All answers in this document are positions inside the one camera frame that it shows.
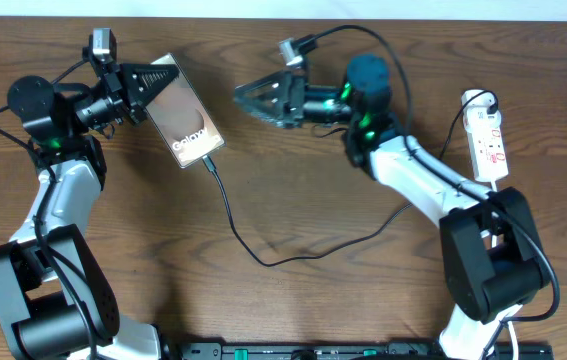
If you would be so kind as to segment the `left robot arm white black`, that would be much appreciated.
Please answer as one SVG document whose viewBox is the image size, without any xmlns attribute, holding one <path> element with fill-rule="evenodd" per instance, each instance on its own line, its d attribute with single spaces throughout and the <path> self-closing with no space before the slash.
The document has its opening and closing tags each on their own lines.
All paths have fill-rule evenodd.
<svg viewBox="0 0 567 360">
<path fill-rule="evenodd" d="M 101 140 L 124 121 L 144 121 L 180 70 L 171 55 L 120 64 L 111 45 L 87 46 L 82 59 L 96 84 L 29 75 L 7 93 L 39 189 L 0 245 L 0 327 L 17 359 L 175 359 L 157 326 L 119 312 L 84 234 L 107 173 Z"/>
</svg>

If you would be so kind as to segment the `white charger plug adapter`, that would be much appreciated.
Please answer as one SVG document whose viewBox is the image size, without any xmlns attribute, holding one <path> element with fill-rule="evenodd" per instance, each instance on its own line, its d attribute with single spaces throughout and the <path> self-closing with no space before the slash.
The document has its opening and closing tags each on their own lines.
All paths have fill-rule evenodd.
<svg viewBox="0 0 567 360">
<path fill-rule="evenodd" d="M 494 115 L 497 113 L 497 111 L 499 110 L 499 101 L 497 98 L 494 98 L 493 100 L 489 100 L 489 105 L 487 107 L 487 114 L 488 115 Z"/>
</svg>

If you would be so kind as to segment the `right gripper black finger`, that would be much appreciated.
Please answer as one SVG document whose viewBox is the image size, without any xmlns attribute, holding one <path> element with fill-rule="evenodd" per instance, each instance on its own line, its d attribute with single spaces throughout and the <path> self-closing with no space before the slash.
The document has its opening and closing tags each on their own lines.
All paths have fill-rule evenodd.
<svg viewBox="0 0 567 360">
<path fill-rule="evenodd" d="M 276 109 L 265 110 L 265 109 L 255 108 L 250 111 L 250 114 L 253 117 L 259 119 L 260 121 L 268 123 L 274 127 L 277 128 L 287 127 L 287 116 L 280 110 L 276 110 Z"/>
<path fill-rule="evenodd" d="M 286 72 L 278 71 L 234 90 L 234 101 L 240 105 L 273 108 L 283 97 Z"/>
</svg>

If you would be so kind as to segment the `white power strip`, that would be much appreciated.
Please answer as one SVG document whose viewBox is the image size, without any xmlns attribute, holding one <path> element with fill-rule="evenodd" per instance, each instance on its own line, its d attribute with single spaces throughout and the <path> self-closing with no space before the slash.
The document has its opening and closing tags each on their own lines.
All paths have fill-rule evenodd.
<svg viewBox="0 0 567 360">
<path fill-rule="evenodd" d="M 463 93 L 463 127 L 477 182 L 495 183 L 509 174 L 501 132 L 502 114 L 487 114 L 489 100 L 497 98 L 491 91 L 470 89 Z"/>
</svg>

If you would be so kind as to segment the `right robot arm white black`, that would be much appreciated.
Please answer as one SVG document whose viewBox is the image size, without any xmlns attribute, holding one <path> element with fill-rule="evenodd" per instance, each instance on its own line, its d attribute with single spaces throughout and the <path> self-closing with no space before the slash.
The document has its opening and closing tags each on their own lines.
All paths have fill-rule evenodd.
<svg viewBox="0 0 567 360">
<path fill-rule="evenodd" d="M 495 359 L 497 340 L 518 312 L 556 284 L 525 197 L 496 192 L 459 175 L 423 149 L 390 110 L 390 71 L 372 54 L 350 61 L 340 87 L 311 86 L 281 70 L 238 86 L 245 112 L 281 128 L 347 125 L 353 166 L 401 194 L 438 229 L 445 282 L 455 307 L 438 344 L 454 359 Z"/>
</svg>

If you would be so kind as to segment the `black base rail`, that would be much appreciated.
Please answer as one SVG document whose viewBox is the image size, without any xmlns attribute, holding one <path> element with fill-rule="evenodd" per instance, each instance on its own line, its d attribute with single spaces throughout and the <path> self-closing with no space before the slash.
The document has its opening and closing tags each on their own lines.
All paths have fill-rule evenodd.
<svg viewBox="0 0 567 360">
<path fill-rule="evenodd" d="M 345 360 L 345 359 L 448 359 L 432 341 L 405 340 L 386 344 L 220 344 L 180 346 L 183 360 Z"/>
</svg>

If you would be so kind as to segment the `Samsung Galaxy smartphone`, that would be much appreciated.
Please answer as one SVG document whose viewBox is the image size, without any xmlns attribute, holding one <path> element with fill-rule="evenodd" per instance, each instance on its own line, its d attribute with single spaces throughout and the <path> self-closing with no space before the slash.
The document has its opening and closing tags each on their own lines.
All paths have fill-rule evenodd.
<svg viewBox="0 0 567 360">
<path fill-rule="evenodd" d="M 174 65 L 178 74 L 147 106 L 162 139 L 180 168 L 187 168 L 222 148 L 225 140 L 171 53 L 153 65 Z"/>
</svg>

